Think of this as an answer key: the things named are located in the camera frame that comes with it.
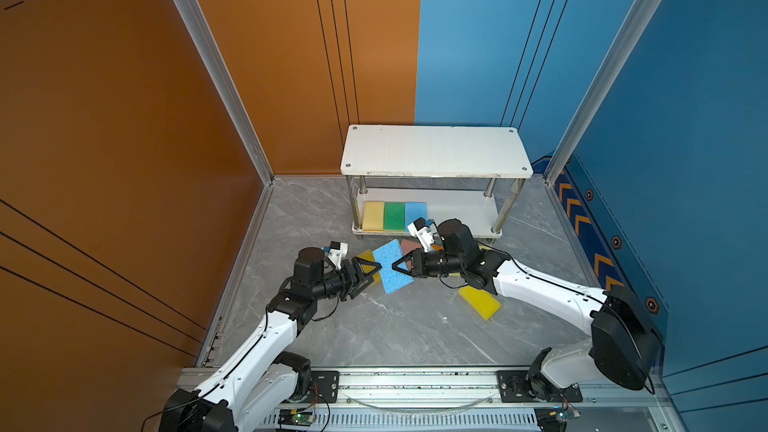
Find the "blue sponge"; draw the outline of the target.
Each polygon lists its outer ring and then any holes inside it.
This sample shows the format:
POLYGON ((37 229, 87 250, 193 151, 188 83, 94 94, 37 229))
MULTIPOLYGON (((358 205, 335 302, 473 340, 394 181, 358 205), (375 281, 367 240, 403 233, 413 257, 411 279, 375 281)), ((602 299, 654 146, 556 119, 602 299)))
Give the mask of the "blue sponge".
POLYGON ((403 257, 403 252, 398 240, 391 240, 373 251, 374 261, 381 265, 379 275, 386 294, 392 294, 414 282, 414 279, 396 271, 393 268, 395 262, 403 257))
POLYGON ((427 220, 429 218, 428 206, 425 202, 406 202, 404 225, 405 230, 408 226, 418 219, 427 220))

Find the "green sponge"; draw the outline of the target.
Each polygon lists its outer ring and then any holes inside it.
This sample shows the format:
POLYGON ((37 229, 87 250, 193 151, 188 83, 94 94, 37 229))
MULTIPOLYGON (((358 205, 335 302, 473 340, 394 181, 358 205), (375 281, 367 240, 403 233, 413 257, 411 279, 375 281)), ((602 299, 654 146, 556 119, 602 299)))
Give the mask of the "green sponge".
POLYGON ((405 232, 405 209, 403 202, 386 202, 384 206, 383 230, 388 232, 405 232))

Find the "pale yellow sponge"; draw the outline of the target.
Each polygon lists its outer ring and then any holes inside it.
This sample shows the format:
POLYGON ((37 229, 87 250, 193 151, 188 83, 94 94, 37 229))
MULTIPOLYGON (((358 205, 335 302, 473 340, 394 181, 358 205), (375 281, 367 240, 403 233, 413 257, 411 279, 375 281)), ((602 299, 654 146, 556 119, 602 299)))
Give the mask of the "pale yellow sponge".
POLYGON ((385 203, 366 201, 363 207, 362 230, 364 232, 382 232, 384 230, 385 203))

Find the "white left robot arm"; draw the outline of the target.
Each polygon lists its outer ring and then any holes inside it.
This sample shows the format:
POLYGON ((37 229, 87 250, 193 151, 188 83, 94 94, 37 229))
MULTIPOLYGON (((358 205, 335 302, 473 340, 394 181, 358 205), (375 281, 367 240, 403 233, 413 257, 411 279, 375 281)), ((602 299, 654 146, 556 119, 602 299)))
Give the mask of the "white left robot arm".
POLYGON ((282 402, 304 398, 311 361, 287 348, 312 322, 319 301, 357 297, 381 269, 377 262, 348 259, 342 243, 300 250, 292 276, 251 336, 195 389, 176 390, 156 414, 158 429, 253 431, 282 402))

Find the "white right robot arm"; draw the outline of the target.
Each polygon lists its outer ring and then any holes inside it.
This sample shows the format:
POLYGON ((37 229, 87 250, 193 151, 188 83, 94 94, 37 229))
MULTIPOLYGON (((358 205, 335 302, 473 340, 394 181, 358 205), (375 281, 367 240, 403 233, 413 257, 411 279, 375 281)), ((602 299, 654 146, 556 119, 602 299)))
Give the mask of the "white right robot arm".
POLYGON ((532 399, 557 400, 567 389, 601 378, 628 390, 654 392, 651 375, 663 337, 632 290, 588 287, 536 270, 480 244, 458 219, 442 222, 434 232, 423 219, 408 229, 420 246, 391 270, 413 278, 457 274, 468 288, 528 303, 586 334, 581 342, 539 352, 523 380, 532 399))

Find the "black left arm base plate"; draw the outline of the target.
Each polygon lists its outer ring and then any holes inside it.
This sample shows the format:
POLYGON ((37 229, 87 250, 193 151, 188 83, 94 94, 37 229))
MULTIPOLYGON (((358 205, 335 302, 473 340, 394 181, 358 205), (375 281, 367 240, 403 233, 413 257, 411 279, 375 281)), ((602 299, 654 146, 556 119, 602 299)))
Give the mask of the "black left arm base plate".
POLYGON ((338 370, 312 369, 302 402, 312 403, 318 400, 320 403, 327 402, 333 405, 338 400, 339 388, 340 372, 338 370))

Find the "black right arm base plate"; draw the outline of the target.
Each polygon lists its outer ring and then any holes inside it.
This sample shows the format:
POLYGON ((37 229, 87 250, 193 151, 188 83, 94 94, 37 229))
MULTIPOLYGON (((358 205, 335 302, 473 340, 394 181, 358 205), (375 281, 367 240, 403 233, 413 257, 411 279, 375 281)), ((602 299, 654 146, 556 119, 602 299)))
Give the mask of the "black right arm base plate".
POLYGON ((568 403, 583 401, 581 389, 576 385, 556 388, 541 374, 529 376, 523 370, 499 370, 495 374, 503 403, 555 403, 565 399, 568 403))

